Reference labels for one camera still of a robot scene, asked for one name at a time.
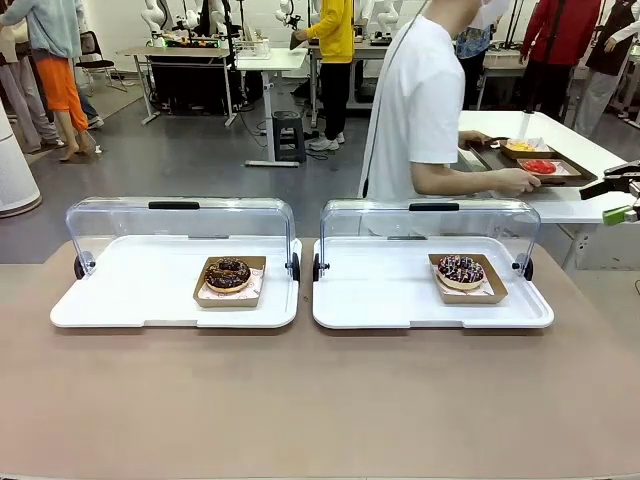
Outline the person's right hand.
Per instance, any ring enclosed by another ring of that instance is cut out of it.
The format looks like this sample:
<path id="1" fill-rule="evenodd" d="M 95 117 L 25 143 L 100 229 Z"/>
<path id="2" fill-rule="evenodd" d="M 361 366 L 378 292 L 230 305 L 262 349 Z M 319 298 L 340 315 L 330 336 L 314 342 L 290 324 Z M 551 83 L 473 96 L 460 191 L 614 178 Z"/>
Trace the person's right hand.
<path id="1" fill-rule="evenodd" d="M 541 181 L 537 177 L 519 168 L 502 169 L 496 175 L 498 190 L 501 192 L 520 195 L 533 192 L 541 186 Z"/>

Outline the person's left hand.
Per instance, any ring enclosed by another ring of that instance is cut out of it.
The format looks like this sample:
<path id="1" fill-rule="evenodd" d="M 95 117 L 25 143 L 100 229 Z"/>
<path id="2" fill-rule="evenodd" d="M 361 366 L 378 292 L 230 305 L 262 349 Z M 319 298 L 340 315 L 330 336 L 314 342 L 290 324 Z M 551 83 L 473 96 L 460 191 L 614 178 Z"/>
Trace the person's left hand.
<path id="1" fill-rule="evenodd" d="M 463 150 L 468 150 L 474 144 L 484 145 L 491 142 L 490 136 L 476 130 L 458 132 L 458 146 Z"/>

